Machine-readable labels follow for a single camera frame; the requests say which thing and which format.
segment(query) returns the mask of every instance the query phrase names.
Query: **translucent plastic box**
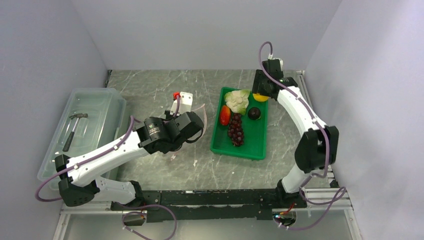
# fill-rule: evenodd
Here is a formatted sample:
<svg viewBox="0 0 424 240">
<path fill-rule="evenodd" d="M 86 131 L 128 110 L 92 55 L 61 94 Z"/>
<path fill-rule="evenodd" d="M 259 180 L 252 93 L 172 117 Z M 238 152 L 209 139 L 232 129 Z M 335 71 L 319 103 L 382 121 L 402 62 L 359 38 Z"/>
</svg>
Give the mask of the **translucent plastic box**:
<svg viewBox="0 0 424 240">
<path fill-rule="evenodd" d="M 74 89 L 38 171 L 38 179 L 43 181 L 56 173 L 56 156 L 65 154 L 71 158 L 77 157 L 123 135 L 129 123 L 126 106 L 127 101 L 114 88 Z M 69 151 L 63 152 L 62 149 L 76 121 L 76 118 L 71 120 L 69 116 L 77 113 L 88 114 L 88 117 L 79 120 Z M 116 173 L 111 174 L 112 171 L 105 173 L 103 177 L 116 178 Z M 58 190 L 59 180 L 57 177 L 50 181 L 49 187 Z"/>
</svg>

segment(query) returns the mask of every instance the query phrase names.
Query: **gray wall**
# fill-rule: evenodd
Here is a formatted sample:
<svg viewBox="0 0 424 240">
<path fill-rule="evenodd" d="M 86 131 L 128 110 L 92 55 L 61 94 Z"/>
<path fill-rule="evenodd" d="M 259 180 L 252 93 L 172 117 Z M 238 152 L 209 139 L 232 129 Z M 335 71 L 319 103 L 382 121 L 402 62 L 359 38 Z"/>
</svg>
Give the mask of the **gray wall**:
<svg viewBox="0 0 424 240">
<path fill-rule="evenodd" d="M 109 69 L 304 70 L 341 0 L 72 0 Z"/>
<path fill-rule="evenodd" d="M 48 240 L 61 203 L 35 200 L 37 172 L 72 89 L 107 69 L 69 0 L 2 0 L 0 23 L 0 238 Z"/>
<path fill-rule="evenodd" d="M 344 0 L 308 67 L 364 239 L 424 239 L 424 4 Z"/>
</svg>

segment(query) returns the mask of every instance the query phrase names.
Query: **yellow lemon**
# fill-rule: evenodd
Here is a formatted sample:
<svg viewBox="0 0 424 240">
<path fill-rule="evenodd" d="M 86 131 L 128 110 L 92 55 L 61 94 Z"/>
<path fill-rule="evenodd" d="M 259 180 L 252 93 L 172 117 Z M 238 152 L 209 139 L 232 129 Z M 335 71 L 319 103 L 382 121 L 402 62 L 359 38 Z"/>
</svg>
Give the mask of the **yellow lemon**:
<svg viewBox="0 0 424 240">
<path fill-rule="evenodd" d="M 265 102 L 266 100 L 268 100 L 270 97 L 269 96 L 262 96 L 260 94 L 257 93 L 253 93 L 253 98 L 258 101 L 258 102 Z"/>
</svg>

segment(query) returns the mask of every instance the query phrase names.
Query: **black handle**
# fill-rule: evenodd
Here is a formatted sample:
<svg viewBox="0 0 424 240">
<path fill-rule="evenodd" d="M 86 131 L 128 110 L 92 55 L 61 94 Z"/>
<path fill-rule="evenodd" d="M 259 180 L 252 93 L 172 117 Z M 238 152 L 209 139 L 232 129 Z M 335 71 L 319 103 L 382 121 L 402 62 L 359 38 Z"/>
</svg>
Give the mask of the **black handle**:
<svg viewBox="0 0 424 240">
<path fill-rule="evenodd" d="M 71 131 L 69 136 L 67 137 L 67 140 L 65 142 L 65 146 L 63 147 L 64 152 L 69 151 L 69 147 L 71 146 L 71 142 L 72 142 L 72 139 L 74 138 L 74 134 L 75 134 L 75 132 Z"/>
</svg>

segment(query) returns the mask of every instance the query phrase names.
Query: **hammer head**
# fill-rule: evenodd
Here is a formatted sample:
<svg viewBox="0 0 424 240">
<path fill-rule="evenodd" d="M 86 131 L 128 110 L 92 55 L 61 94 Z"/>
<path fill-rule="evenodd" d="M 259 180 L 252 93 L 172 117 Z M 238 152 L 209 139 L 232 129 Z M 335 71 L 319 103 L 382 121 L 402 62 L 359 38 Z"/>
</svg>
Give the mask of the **hammer head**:
<svg viewBox="0 0 424 240">
<path fill-rule="evenodd" d="M 70 119 L 80 119 L 80 118 L 88 118 L 89 115 L 87 113 L 75 113 L 74 115 L 69 116 Z"/>
</svg>

